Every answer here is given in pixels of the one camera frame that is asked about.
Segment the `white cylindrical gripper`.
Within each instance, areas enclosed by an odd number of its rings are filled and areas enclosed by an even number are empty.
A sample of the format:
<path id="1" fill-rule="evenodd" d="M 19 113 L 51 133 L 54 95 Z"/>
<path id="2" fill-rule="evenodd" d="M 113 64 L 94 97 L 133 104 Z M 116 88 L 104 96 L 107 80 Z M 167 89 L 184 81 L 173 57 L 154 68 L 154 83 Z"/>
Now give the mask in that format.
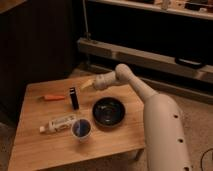
<path id="1" fill-rule="evenodd" d="M 109 72 L 106 74 L 100 74 L 95 77 L 95 79 L 89 79 L 83 83 L 80 87 L 81 90 L 104 90 L 110 86 L 117 83 L 116 74 L 114 72 Z"/>

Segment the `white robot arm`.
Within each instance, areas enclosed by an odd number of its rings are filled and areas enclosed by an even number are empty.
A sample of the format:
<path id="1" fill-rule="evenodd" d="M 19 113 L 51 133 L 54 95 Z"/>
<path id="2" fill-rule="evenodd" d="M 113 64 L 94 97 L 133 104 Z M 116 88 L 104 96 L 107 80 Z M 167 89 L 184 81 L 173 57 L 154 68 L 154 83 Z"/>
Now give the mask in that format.
<path id="1" fill-rule="evenodd" d="M 149 171 L 193 171 L 181 121 L 182 110 L 170 96 L 158 93 L 139 79 L 126 64 L 97 75 L 81 90 L 105 90 L 129 84 L 144 103 L 143 122 Z"/>

